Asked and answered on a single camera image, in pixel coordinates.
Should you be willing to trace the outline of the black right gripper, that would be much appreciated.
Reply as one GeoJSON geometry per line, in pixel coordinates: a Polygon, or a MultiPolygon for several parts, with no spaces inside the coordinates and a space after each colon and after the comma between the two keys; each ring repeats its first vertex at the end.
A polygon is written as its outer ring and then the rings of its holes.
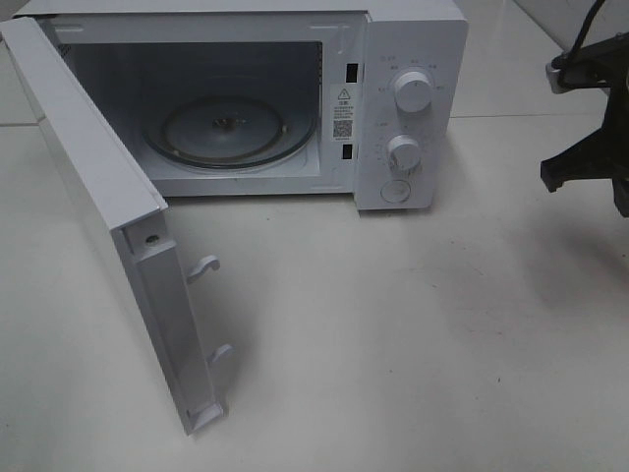
{"type": "Polygon", "coordinates": [[[613,201],[628,214],[628,35],[593,43],[550,61],[560,70],[559,83],[568,91],[607,89],[602,124],[573,146],[541,162],[541,178],[550,192],[569,181],[609,180],[613,201]]]}

